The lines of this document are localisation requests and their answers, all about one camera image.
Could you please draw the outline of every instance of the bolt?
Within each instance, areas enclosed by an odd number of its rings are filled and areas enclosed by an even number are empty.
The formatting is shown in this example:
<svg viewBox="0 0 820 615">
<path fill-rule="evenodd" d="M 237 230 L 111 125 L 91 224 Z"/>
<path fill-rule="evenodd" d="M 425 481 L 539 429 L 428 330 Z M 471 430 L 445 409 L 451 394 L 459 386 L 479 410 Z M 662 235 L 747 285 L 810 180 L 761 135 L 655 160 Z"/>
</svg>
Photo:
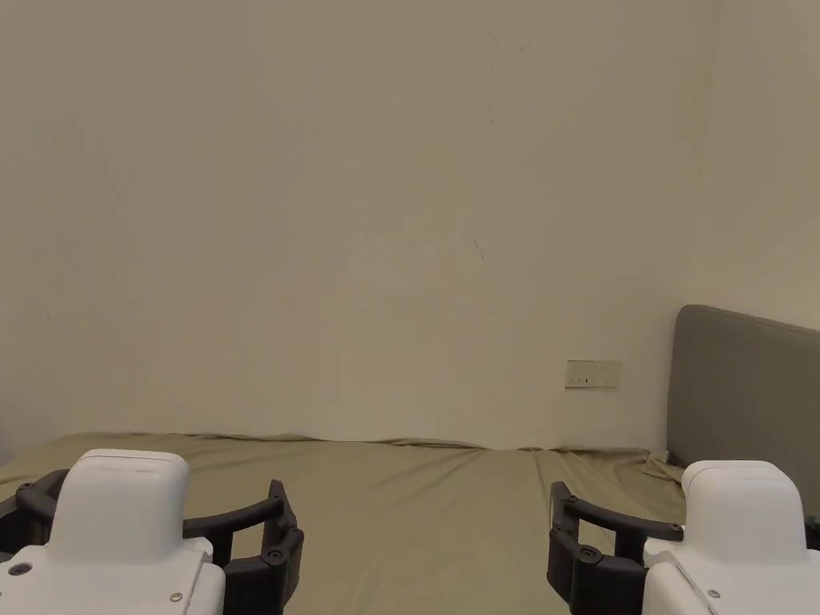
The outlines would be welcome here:
<svg viewBox="0 0 820 615">
<path fill-rule="evenodd" d="M 31 572 L 31 564 L 29 564 L 28 562 L 15 564 L 14 566 L 8 569 L 8 573 L 11 576 L 22 576 L 27 572 Z"/>
</svg>

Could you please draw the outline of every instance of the upholstered headboard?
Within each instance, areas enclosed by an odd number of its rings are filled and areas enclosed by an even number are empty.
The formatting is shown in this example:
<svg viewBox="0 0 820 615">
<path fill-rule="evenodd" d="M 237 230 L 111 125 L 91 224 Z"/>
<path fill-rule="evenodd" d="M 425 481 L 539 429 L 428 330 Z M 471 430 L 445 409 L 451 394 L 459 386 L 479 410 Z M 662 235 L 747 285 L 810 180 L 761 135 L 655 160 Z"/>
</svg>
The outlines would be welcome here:
<svg viewBox="0 0 820 615">
<path fill-rule="evenodd" d="M 667 446 L 674 459 L 764 459 L 820 514 L 820 332 L 687 305 L 675 326 Z"/>
</svg>

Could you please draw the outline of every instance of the bed sheet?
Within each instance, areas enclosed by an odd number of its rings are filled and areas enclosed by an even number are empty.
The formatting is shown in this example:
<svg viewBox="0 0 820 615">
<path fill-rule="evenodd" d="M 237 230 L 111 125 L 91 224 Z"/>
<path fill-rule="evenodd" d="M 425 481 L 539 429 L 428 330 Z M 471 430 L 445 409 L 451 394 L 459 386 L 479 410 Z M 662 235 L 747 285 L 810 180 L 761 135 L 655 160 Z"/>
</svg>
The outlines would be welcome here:
<svg viewBox="0 0 820 615">
<path fill-rule="evenodd" d="M 455 443 L 248 440 L 191 435 L 73 435 L 0 468 L 0 499 L 97 448 L 169 451 L 189 464 L 185 514 L 262 499 L 284 482 L 305 531 L 301 580 L 287 615 L 559 615 L 545 580 L 549 487 L 623 513 L 684 521 L 680 471 L 641 450 L 498 451 Z M 258 553 L 261 528 L 235 537 Z M 612 536 L 581 539 L 611 552 Z"/>
</svg>

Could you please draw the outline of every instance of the electrical outlet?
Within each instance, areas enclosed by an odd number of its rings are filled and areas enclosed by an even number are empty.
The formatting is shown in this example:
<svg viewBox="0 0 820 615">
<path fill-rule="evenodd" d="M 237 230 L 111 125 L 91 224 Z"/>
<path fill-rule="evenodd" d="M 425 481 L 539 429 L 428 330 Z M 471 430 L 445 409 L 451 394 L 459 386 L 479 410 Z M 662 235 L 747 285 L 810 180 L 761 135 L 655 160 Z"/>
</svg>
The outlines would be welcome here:
<svg viewBox="0 0 820 615">
<path fill-rule="evenodd" d="M 567 389 L 617 389 L 620 384 L 620 361 L 567 361 Z"/>
</svg>

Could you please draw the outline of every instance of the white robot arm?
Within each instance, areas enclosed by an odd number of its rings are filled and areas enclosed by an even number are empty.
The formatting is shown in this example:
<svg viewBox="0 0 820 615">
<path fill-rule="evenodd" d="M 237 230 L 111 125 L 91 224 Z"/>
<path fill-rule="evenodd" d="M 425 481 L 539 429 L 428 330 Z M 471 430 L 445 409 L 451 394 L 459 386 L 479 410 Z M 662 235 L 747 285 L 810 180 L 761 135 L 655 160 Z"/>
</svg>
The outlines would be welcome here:
<svg viewBox="0 0 820 615">
<path fill-rule="evenodd" d="M 807 549 L 788 476 L 766 462 L 698 462 L 682 486 L 686 526 L 620 515 L 553 485 L 547 578 L 573 615 L 820 612 L 820 552 Z M 615 531 L 615 554 L 578 544 L 579 521 Z"/>
<path fill-rule="evenodd" d="M 0 504 L 0 550 L 14 553 L 0 563 L 0 612 L 279 615 L 303 542 L 281 484 L 184 521 L 187 482 L 176 455 L 100 449 L 24 485 Z M 263 522 L 260 555 L 231 560 L 234 532 Z"/>
</svg>

